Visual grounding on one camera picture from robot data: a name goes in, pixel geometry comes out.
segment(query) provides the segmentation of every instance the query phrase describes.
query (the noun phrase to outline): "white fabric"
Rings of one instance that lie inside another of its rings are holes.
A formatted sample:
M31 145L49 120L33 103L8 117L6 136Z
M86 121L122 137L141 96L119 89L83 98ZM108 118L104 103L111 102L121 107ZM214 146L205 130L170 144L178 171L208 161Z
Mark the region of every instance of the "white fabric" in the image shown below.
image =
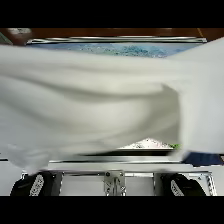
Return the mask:
M224 152L223 48L150 59L0 46L0 152L27 170L148 137Z

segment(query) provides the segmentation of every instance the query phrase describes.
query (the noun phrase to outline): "blurred white cloth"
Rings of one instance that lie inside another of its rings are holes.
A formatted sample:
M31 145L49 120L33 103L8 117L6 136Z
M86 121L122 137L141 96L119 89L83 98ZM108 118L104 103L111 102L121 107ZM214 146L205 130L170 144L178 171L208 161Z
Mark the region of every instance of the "blurred white cloth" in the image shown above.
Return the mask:
M224 152L224 39L166 59L0 46L0 152L55 156L154 138Z

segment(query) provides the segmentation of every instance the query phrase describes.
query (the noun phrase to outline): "blue fabric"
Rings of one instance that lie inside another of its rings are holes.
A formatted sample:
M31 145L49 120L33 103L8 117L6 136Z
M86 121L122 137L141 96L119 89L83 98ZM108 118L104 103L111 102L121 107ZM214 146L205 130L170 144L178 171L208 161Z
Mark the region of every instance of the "blue fabric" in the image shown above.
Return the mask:
M183 161L186 164L192 164L193 166L211 166L211 165L223 165L220 155L208 154L208 153L196 153L192 152Z

